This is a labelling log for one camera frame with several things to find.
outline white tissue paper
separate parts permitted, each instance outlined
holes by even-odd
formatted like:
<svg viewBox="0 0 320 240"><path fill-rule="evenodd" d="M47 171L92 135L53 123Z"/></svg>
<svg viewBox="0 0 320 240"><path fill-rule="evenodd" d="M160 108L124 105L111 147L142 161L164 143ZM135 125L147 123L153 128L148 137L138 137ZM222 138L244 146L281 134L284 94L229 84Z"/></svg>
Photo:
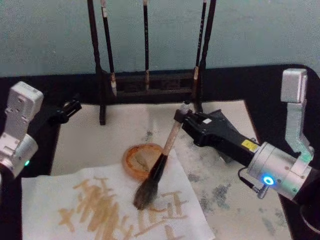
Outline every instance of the white tissue paper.
<svg viewBox="0 0 320 240"><path fill-rule="evenodd" d="M22 179L23 240L213 240L191 184L171 152L157 198L133 205L141 183L121 164Z"/></svg>

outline yellow warning label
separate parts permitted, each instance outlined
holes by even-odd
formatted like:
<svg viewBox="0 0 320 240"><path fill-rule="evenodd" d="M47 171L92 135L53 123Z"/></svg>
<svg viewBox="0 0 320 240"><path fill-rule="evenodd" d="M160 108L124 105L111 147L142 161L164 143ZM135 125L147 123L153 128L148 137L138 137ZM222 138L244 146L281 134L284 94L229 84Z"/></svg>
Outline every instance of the yellow warning label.
<svg viewBox="0 0 320 240"><path fill-rule="evenodd" d="M241 143L241 145L246 147L247 149L249 149L253 153L255 153L259 147L257 144L255 144L254 142L249 141L247 139L244 140L243 143Z"/></svg>

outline brush bristles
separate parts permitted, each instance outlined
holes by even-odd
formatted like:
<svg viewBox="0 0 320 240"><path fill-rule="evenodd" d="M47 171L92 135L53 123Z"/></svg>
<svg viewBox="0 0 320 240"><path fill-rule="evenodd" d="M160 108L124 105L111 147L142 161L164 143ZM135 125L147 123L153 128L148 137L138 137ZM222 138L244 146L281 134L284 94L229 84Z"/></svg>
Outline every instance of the brush bristles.
<svg viewBox="0 0 320 240"><path fill-rule="evenodd" d="M133 205L138 210L143 210L151 204L158 193L158 183L152 178L147 178L136 190Z"/></svg>

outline paper towel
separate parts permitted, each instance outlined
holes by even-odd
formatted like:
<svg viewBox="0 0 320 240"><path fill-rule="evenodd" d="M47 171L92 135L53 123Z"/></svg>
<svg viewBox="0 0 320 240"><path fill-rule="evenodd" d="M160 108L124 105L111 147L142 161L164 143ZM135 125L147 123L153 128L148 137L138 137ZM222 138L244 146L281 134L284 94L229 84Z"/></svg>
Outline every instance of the paper towel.
<svg viewBox="0 0 320 240"><path fill-rule="evenodd" d="M23 240L212 240L191 184L171 152L149 209L121 164L22 179Z"/></svg>

